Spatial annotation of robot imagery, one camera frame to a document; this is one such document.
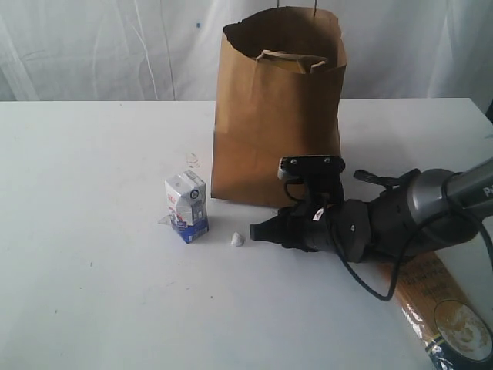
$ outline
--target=white tabletop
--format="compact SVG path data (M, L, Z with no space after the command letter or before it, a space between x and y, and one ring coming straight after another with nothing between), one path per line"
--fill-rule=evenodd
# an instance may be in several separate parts
M396 302L336 256L229 245L273 210L209 200L211 230L190 245L157 223L163 181L192 153L209 186L213 122L212 102L0 103L0 368L432 369ZM340 134L346 194L363 200L381 189L352 180L357 168L493 156L469 99L343 101ZM493 326L480 241L440 255Z

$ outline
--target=plastic wrapper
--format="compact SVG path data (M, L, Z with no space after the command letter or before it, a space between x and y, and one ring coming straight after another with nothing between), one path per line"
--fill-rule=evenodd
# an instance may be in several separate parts
M493 369L491 329L435 253L401 268L395 294L437 369Z

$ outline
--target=blue carton bottom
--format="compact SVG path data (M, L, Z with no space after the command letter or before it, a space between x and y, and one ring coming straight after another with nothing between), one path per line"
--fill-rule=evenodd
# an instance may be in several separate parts
M209 231L209 221L207 218L200 220L192 226L187 226L185 222L175 221L172 217L172 228L182 237L185 243L192 243L198 237Z

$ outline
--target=small milk carton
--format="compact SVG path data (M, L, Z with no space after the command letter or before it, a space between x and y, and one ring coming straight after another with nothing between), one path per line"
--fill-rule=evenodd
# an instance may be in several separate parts
M190 243L209 231L206 183L185 171L166 180L165 187L171 226L182 239Z

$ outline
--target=white curtain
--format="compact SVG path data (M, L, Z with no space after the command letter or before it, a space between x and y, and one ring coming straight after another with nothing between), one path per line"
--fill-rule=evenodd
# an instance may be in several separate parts
M280 5L313 6L313 0ZM213 100L222 27L277 0L0 0L0 100ZM493 0L319 0L344 98L493 99Z

